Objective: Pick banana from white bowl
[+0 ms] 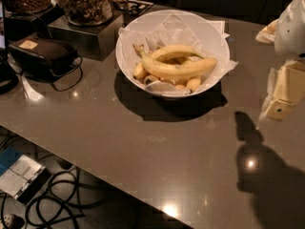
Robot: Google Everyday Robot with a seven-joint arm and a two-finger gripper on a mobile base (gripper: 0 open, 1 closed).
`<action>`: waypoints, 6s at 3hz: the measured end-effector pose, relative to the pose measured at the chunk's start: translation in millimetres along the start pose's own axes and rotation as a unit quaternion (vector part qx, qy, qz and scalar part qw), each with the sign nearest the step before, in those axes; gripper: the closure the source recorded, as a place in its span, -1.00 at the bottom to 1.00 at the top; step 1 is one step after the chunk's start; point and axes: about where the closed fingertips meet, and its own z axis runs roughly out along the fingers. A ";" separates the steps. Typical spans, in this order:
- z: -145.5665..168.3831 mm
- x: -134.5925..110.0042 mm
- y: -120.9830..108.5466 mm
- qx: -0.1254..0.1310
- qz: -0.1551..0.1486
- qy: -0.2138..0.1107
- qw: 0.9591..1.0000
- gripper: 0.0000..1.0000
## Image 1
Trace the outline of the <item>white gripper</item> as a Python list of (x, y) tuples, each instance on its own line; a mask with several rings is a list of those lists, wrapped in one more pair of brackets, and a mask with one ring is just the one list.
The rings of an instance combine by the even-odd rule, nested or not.
[[(292, 0), (278, 20), (262, 29), (255, 40), (273, 44), (286, 59), (305, 58), (305, 0)], [(305, 64), (287, 60), (278, 70), (271, 68), (263, 115), (281, 121), (305, 96)]]

